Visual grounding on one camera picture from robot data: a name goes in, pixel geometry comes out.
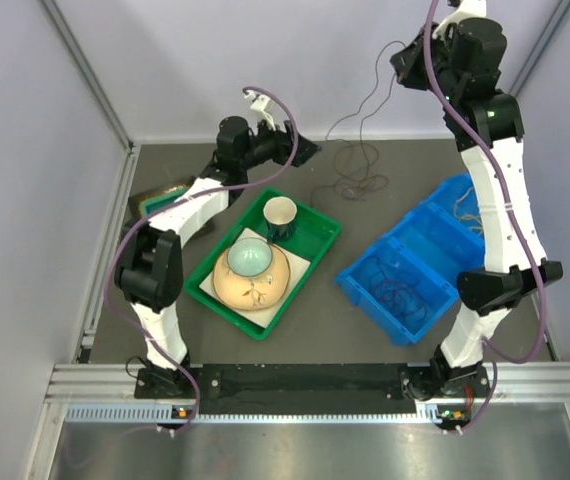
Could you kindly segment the teal square ceramic plate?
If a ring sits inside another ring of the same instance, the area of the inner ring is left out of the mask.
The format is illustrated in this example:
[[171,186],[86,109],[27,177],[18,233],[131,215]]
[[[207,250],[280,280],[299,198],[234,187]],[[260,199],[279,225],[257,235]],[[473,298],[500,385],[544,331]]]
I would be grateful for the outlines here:
[[122,239],[140,218],[172,204],[192,186],[195,180],[195,176],[188,176],[130,195],[127,200],[130,217],[121,227],[119,239]]

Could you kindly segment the aluminium frame rail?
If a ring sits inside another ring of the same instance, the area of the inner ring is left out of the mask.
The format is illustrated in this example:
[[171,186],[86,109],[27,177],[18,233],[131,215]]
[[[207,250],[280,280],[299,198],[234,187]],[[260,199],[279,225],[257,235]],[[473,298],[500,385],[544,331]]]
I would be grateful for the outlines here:
[[570,363],[206,364],[178,397],[136,361],[58,365],[29,479],[570,479]]

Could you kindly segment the beige painted ceramic plate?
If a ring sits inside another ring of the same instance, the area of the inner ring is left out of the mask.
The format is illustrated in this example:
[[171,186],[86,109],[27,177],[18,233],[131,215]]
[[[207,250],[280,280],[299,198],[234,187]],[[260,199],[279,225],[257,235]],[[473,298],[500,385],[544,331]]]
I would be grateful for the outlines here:
[[258,276],[246,277],[236,273],[229,264],[230,248],[216,260],[212,271],[212,287],[219,301],[241,311],[258,311],[280,301],[289,285],[290,265],[282,249],[270,246],[272,261]]

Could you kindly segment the green plastic tray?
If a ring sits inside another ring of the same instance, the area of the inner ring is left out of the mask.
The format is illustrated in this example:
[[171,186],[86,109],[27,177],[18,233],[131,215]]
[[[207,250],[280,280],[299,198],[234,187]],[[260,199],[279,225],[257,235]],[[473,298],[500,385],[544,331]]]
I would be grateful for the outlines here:
[[217,301],[207,299],[206,294],[198,290],[198,282],[205,279],[206,275],[214,266],[217,257],[226,247],[232,245],[245,228],[249,228],[261,236],[265,236],[267,233],[267,225],[263,216],[263,207],[268,200],[281,196],[282,194],[281,191],[275,188],[264,189],[253,203],[240,215],[238,220],[232,224],[226,234],[195,268],[188,279],[185,280],[183,287],[185,293],[219,314],[226,321],[235,325],[255,340],[267,338],[273,328],[278,324],[311,273],[339,236],[341,224],[300,201],[295,202],[298,213],[295,219],[294,234],[289,239],[278,242],[277,246],[284,247],[287,251],[302,257],[304,260],[308,260],[310,266],[303,274],[299,283],[294,287],[293,293],[285,301],[284,306],[277,313],[276,319],[265,329],[256,326],[252,327],[248,320],[241,319],[238,314],[228,311],[225,307],[220,306]]

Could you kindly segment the light blue ceramic bowl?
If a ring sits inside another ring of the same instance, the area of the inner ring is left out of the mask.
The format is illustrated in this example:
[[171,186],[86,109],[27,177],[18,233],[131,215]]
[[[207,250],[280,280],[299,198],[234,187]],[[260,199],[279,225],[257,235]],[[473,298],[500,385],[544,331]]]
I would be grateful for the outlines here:
[[265,272],[272,263],[270,245],[257,237],[242,238],[227,252],[227,264],[231,271],[242,277],[256,277]]

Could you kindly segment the blue divided plastic bin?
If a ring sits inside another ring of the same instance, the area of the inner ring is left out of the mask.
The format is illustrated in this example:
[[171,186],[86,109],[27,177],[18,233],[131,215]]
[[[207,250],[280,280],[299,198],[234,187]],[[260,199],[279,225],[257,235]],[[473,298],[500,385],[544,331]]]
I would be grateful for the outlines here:
[[483,265],[485,241],[471,176],[445,180],[335,277],[399,346],[418,343],[459,300],[458,275]]

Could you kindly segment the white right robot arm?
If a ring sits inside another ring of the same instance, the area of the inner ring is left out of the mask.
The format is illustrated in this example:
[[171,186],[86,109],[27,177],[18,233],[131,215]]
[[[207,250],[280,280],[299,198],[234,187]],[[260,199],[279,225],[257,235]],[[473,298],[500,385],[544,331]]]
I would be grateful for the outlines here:
[[390,59],[402,86],[439,97],[477,198],[485,241],[482,266],[460,273],[462,304],[430,361],[431,380],[452,396],[477,376],[483,344],[521,301],[563,276],[538,238],[524,168],[524,127],[517,99],[497,86],[507,47],[502,26],[459,10],[427,21]]

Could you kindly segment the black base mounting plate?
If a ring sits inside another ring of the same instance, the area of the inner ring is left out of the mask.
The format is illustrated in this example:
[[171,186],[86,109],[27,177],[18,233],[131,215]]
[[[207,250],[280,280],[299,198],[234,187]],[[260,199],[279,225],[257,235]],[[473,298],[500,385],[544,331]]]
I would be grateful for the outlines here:
[[489,392],[486,370],[449,384],[426,364],[204,364],[190,377],[145,361],[134,397],[185,405],[200,400],[202,415],[348,415],[413,413],[418,400],[468,403]]

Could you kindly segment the dark green white-lined mug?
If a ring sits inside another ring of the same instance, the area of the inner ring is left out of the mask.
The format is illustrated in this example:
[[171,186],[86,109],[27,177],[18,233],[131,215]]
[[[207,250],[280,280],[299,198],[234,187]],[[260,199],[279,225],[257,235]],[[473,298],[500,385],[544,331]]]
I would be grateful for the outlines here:
[[268,200],[263,207],[267,241],[276,243],[289,239],[295,231],[297,213],[296,203],[288,197],[277,196]]

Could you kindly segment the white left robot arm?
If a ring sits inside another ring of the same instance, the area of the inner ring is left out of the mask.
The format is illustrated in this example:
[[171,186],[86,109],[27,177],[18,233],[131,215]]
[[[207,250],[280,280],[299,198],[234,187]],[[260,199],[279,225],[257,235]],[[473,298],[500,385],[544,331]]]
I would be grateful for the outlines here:
[[299,133],[293,115],[276,123],[270,109],[285,105],[274,94],[257,86],[245,87],[243,94],[259,117],[257,126],[239,116],[223,119],[212,157],[194,183],[173,203],[125,227],[110,265],[116,289],[134,309],[132,323],[144,336],[147,360],[161,368],[157,384],[174,397],[185,394],[192,382],[175,306],[183,285],[183,247],[254,187],[251,169],[268,161],[282,169],[298,167],[318,150]]

